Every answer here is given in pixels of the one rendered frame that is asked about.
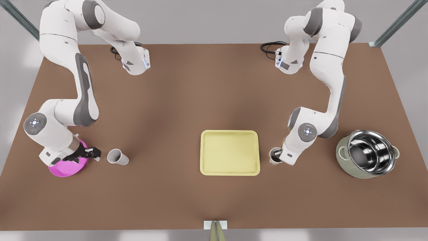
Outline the green steel-lined pot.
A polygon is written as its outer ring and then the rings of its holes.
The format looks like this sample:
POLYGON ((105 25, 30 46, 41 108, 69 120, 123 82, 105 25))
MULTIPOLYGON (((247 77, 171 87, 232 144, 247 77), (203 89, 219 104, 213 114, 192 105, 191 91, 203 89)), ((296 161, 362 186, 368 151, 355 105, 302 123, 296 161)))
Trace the green steel-lined pot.
POLYGON ((371 179, 390 173, 400 151, 383 135, 371 130, 355 130, 336 146, 341 168, 359 179, 371 179))

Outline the magenta round plate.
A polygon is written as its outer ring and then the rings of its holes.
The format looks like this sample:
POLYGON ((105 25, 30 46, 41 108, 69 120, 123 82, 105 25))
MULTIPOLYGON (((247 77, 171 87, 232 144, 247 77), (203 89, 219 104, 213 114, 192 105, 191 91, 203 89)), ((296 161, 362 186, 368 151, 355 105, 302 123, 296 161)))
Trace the magenta round plate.
POLYGON ((69 177, 81 171, 87 165, 88 160, 88 158, 79 157, 79 163, 60 161, 56 165, 48 167, 48 169, 57 177, 69 177))

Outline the yellow rectangular tray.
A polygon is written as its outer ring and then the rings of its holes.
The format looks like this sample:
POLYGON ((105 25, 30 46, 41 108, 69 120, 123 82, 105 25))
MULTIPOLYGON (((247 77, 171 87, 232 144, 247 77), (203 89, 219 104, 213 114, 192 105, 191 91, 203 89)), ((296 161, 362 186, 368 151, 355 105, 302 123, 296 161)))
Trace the yellow rectangular tray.
POLYGON ((205 130, 199 170, 206 176, 257 176, 261 171, 258 134, 253 130, 205 130))

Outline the silver frame post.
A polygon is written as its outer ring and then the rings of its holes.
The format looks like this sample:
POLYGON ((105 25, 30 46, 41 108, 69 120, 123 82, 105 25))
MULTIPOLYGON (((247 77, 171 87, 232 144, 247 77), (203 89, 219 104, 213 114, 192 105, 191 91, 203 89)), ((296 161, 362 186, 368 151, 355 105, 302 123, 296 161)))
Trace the silver frame post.
POLYGON ((14 18, 27 32, 39 41, 39 29, 10 0, 0 0, 0 6, 14 18))
POLYGON ((407 9, 373 42, 368 45, 371 48, 380 48, 385 44, 408 20, 413 17, 428 0, 414 0, 407 9))
POLYGON ((226 241, 227 221, 204 221, 204 229, 210 230, 208 241, 226 241))

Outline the white IKEA cup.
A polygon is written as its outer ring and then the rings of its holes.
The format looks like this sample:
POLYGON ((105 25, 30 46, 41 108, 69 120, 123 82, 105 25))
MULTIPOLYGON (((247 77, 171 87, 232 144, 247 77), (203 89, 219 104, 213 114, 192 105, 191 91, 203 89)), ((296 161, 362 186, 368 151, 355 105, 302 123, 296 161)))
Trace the white IKEA cup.
POLYGON ((269 157, 270 157, 270 163, 272 165, 277 165, 279 163, 283 163, 283 161, 280 160, 280 158, 279 158, 281 153, 282 153, 282 149, 278 148, 278 147, 272 148, 270 150, 269 157))
POLYGON ((111 164, 119 164, 121 166, 126 166, 129 163, 129 158, 120 149, 111 150, 107 155, 107 160, 111 164))

